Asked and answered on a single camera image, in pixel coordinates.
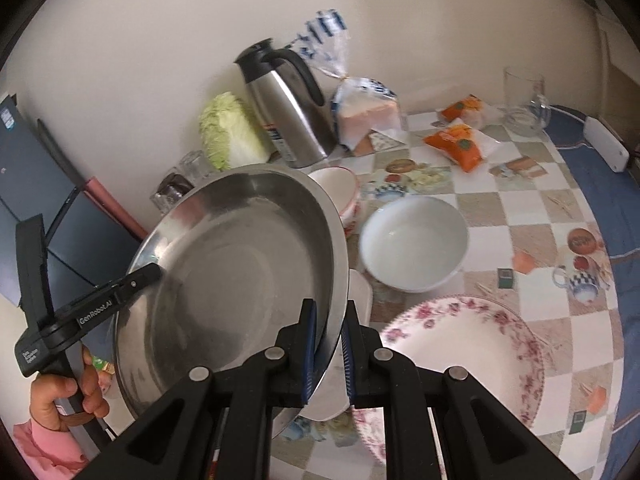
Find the floral porcelain plate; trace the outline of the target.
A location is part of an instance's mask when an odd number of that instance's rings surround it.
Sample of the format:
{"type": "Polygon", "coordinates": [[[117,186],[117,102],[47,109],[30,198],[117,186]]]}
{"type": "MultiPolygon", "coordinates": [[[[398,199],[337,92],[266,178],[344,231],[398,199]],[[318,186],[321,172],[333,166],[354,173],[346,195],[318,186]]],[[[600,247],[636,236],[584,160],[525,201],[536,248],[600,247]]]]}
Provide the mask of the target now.
{"type": "Polygon", "coordinates": [[[527,324],[474,296],[426,300],[380,331],[382,346],[424,370],[466,369],[523,425],[533,426],[544,393],[544,360],[527,324]]]}

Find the stainless steel plate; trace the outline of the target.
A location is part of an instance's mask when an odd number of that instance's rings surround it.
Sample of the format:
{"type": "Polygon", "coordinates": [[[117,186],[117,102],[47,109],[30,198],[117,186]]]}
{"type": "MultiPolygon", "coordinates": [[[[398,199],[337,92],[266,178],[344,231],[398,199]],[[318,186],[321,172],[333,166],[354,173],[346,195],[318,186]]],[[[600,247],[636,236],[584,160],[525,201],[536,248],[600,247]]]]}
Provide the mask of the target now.
{"type": "Polygon", "coordinates": [[[217,174],[164,215],[132,260],[162,278],[116,316],[119,390],[134,416],[193,367],[228,370],[271,347],[305,300],[318,308],[312,378],[333,358],[348,299],[343,225],[300,171],[217,174]]]}

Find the red rimmed floral bowl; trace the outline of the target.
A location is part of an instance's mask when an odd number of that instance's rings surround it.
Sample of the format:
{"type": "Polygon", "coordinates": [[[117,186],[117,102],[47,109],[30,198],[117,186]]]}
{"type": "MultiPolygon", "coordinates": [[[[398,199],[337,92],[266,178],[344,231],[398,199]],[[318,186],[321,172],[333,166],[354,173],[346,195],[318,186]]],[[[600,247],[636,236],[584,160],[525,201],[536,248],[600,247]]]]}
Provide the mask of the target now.
{"type": "Polygon", "coordinates": [[[357,223],[360,207],[360,183],[348,168],[326,167],[314,170],[309,174],[329,196],[341,218],[345,236],[350,237],[357,223]]]}

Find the clear glass jar tray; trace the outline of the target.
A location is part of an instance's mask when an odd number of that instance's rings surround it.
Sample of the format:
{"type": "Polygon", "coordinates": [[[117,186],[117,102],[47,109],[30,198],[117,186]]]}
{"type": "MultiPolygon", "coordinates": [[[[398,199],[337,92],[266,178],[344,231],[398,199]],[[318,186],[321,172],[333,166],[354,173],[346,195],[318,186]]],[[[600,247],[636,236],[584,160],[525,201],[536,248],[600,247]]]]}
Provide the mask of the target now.
{"type": "Polygon", "coordinates": [[[216,172],[203,151],[190,151],[168,171],[151,195],[161,214],[167,214],[183,196],[202,185],[216,172]]]}

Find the large white bowl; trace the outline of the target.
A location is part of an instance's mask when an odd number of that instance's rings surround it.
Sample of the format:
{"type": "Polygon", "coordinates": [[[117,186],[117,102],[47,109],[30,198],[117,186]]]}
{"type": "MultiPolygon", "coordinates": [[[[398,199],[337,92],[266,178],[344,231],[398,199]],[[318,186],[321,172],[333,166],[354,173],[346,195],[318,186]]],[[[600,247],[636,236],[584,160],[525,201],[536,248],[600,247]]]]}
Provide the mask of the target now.
{"type": "Polygon", "coordinates": [[[429,292],[456,274],[470,233],[455,206],[408,196],[370,215],[359,237],[360,261],[372,278],[403,292],[429,292]]]}

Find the napa cabbage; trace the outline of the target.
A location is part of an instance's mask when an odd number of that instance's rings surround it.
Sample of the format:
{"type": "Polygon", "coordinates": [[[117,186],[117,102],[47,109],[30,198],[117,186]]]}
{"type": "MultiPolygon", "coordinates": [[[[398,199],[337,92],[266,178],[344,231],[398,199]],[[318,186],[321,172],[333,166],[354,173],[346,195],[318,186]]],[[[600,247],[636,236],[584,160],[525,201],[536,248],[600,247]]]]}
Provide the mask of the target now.
{"type": "Polygon", "coordinates": [[[198,118],[203,150],[220,171],[264,164],[273,146],[253,112],[231,92],[210,100],[198,118]]]}

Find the checkered plastic table cover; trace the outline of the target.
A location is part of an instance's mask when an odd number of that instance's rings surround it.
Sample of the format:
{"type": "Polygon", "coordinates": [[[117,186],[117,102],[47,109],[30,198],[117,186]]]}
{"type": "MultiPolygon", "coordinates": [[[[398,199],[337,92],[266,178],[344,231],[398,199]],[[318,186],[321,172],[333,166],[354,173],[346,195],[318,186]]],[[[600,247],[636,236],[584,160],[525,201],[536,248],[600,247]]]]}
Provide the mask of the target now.
{"type": "Polygon", "coordinates": [[[430,292],[401,292],[364,269],[358,304],[381,331],[426,300],[474,296],[516,313],[544,360],[544,393],[534,434],[579,478],[600,479],[623,381],[623,332],[608,253],[593,213],[560,152],[492,126],[501,148],[468,174],[414,130],[405,148],[334,155],[361,184],[358,217],[406,196],[455,206],[469,227],[462,267],[430,292]]]}

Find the blue tablecloth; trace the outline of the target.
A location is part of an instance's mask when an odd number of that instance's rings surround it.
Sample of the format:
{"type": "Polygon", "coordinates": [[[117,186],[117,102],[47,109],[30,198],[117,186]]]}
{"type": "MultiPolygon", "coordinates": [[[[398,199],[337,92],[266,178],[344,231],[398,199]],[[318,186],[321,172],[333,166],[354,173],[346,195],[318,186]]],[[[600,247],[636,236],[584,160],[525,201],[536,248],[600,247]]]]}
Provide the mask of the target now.
{"type": "Polygon", "coordinates": [[[610,257],[624,340],[622,393],[605,479],[639,477],[639,187],[628,172],[612,171],[584,137],[587,115],[551,107],[546,128],[585,195],[610,257]]]}

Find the stainless steel thermos jug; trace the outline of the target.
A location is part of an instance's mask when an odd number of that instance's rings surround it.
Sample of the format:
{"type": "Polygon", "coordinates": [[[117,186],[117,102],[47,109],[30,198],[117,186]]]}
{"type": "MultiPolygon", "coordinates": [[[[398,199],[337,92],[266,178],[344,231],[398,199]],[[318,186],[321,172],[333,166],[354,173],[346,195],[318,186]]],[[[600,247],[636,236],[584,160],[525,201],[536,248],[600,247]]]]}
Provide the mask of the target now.
{"type": "Polygon", "coordinates": [[[265,39],[243,50],[235,64],[258,122],[288,166],[312,166],[332,154],[337,140],[324,114],[326,99],[300,55],[265,39]]]}

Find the near orange snack packet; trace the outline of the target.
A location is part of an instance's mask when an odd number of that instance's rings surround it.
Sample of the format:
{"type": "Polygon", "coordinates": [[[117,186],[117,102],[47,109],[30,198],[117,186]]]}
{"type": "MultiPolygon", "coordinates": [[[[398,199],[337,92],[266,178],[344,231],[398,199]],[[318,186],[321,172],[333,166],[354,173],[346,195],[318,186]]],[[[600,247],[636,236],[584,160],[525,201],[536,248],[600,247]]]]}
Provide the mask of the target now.
{"type": "Polygon", "coordinates": [[[467,174],[501,148],[500,141],[468,125],[460,118],[435,133],[424,136],[423,142],[442,152],[467,174]]]}

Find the orange snack packet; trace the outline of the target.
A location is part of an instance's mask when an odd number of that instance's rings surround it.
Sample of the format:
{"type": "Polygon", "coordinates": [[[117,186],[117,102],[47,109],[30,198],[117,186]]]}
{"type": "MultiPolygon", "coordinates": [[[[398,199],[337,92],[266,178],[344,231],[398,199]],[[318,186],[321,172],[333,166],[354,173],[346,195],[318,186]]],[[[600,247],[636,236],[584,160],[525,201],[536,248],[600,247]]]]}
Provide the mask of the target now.
{"type": "Polygon", "coordinates": [[[444,124],[460,119],[465,124],[482,130],[489,125],[497,125],[501,122],[502,113],[497,107],[487,104],[474,94],[469,94],[464,99],[440,110],[437,117],[444,124]]]}
{"type": "Polygon", "coordinates": [[[501,148],[500,141],[468,125],[460,118],[435,133],[424,136],[423,142],[442,152],[467,174],[501,148]]]}

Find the bagged sliced bread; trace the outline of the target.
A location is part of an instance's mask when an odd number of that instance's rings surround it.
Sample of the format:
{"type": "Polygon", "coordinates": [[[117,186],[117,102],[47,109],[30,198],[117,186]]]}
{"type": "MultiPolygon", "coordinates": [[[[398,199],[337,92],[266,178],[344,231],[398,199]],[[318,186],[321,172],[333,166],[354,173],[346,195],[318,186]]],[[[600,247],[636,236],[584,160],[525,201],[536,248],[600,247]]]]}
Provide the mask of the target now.
{"type": "Polygon", "coordinates": [[[337,10],[306,21],[293,41],[308,66],[337,81],[330,113],[340,144],[360,157],[399,148],[406,136],[396,94],[385,84],[349,73],[349,34],[337,10]]]}

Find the far orange snack packet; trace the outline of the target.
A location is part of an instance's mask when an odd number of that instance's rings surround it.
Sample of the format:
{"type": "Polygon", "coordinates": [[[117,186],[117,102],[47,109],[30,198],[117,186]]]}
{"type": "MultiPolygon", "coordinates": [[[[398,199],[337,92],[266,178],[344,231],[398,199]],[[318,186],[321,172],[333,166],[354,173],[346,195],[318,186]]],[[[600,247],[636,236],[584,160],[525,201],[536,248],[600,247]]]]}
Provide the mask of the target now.
{"type": "Polygon", "coordinates": [[[474,94],[469,94],[464,99],[440,110],[437,117],[444,124],[460,119],[465,124],[482,130],[489,125],[497,125],[501,122],[502,113],[497,107],[487,104],[474,94]]]}

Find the clear glass mug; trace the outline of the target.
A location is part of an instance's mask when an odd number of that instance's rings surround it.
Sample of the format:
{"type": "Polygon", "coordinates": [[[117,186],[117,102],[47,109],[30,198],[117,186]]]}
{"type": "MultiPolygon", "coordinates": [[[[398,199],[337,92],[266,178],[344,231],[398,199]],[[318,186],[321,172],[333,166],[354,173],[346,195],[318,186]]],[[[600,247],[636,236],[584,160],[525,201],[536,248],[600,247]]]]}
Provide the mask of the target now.
{"type": "Polygon", "coordinates": [[[551,119],[544,76],[529,68],[508,66],[503,70],[503,89],[506,128],[518,136],[539,136],[551,119]]]}

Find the white power adapter box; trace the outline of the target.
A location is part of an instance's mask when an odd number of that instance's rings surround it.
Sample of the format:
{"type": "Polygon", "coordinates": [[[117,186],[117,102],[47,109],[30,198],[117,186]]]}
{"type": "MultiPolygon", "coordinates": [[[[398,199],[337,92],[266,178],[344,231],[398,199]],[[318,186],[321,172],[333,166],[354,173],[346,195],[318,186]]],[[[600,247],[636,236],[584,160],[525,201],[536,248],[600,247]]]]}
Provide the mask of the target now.
{"type": "Polygon", "coordinates": [[[626,170],[629,152],[599,119],[586,118],[584,138],[600,154],[613,172],[619,174],[626,170]]]}

